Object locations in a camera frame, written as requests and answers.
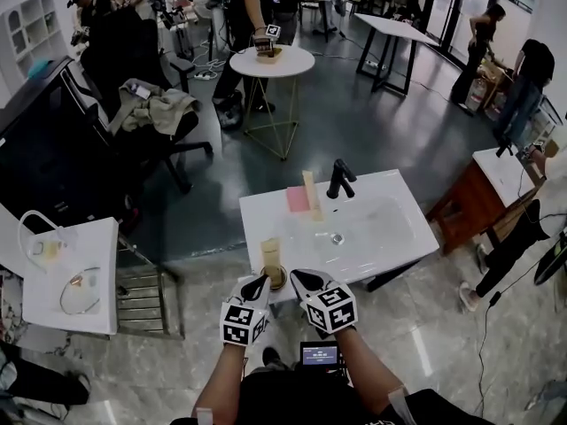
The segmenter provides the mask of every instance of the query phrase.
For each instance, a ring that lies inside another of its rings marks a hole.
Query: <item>hand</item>
[[[273,49],[272,40],[266,35],[254,35],[254,46],[256,50],[260,53],[270,52]]]
[[[268,325],[271,281],[251,275],[239,282],[221,306],[221,340],[227,344],[253,344]]]
[[[356,298],[343,283],[313,269],[294,269],[290,274],[300,306],[309,324],[327,334],[352,326],[358,320]]]

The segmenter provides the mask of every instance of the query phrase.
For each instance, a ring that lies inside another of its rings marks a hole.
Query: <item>black faucet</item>
[[[347,197],[354,197],[354,190],[353,188],[351,188],[351,185],[347,180],[350,182],[355,182],[356,176],[351,171],[351,169],[348,168],[343,159],[337,159],[333,166],[333,175],[330,178],[330,186],[329,190],[327,190],[327,197],[333,199],[337,198],[338,191],[340,190],[341,186],[343,186]]]

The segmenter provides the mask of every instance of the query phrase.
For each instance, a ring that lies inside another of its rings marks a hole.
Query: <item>sink basin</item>
[[[290,212],[285,190],[240,198],[252,271],[261,272],[262,241],[280,239],[280,263],[289,273],[308,268],[339,282],[358,282],[414,263],[439,245],[398,170],[358,175],[356,195],[326,195],[328,182],[315,184],[324,220]],[[296,297],[291,282],[270,294],[276,304]]]
[[[323,210],[323,221],[307,212],[289,214],[282,224],[284,251],[301,253],[313,266],[349,282],[376,270],[393,251],[416,238],[400,203],[393,197],[352,198]]]

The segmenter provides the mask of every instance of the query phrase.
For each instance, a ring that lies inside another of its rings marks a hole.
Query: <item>marble floor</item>
[[[473,285],[480,279],[473,249],[470,244],[448,257],[433,254],[373,293],[360,284],[353,291],[360,315],[357,328],[410,391],[433,388],[468,413],[480,413],[478,348],[486,304],[477,313],[465,313],[456,294],[462,279]],[[545,250],[543,243],[531,248],[500,288]],[[26,359],[58,370],[79,369],[92,380],[91,403],[74,408],[67,424],[166,425],[190,414],[222,348],[221,300],[250,266],[246,250],[168,266],[183,277],[184,341],[73,336],[63,358],[24,352]],[[487,329],[485,418],[499,424],[551,423],[561,400],[529,412],[524,407],[546,382],[567,376],[567,312],[555,297],[555,280],[536,288],[532,275],[526,276],[490,311]],[[268,344],[291,363],[299,355],[299,341],[316,339],[300,309],[290,305],[249,348],[245,372],[261,364],[261,351]]]

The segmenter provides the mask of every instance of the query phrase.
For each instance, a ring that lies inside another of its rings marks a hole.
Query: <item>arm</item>
[[[213,411],[214,425],[232,425],[237,421],[244,359],[244,346],[224,346],[213,374],[198,396],[192,417],[197,417],[198,407],[204,407]]]
[[[520,72],[520,67],[522,66],[522,63],[524,63],[524,58],[525,58],[525,53],[523,50],[520,50],[517,53],[517,57],[516,57],[516,64],[514,65],[514,74],[513,74],[513,78],[516,78],[518,73]]]
[[[388,394],[402,387],[403,382],[370,350],[354,328],[339,330],[335,338],[362,403],[372,413],[382,413],[390,404]]]
[[[546,174],[546,155],[536,150],[535,147],[530,148],[530,157],[532,158],[534,164],[538,167],[541,174]]]
[[[266,33],[264,18],[262,16],[260,0],[245,0],[246,13],[250,21],[254,25],[255,35],[264,35]]]

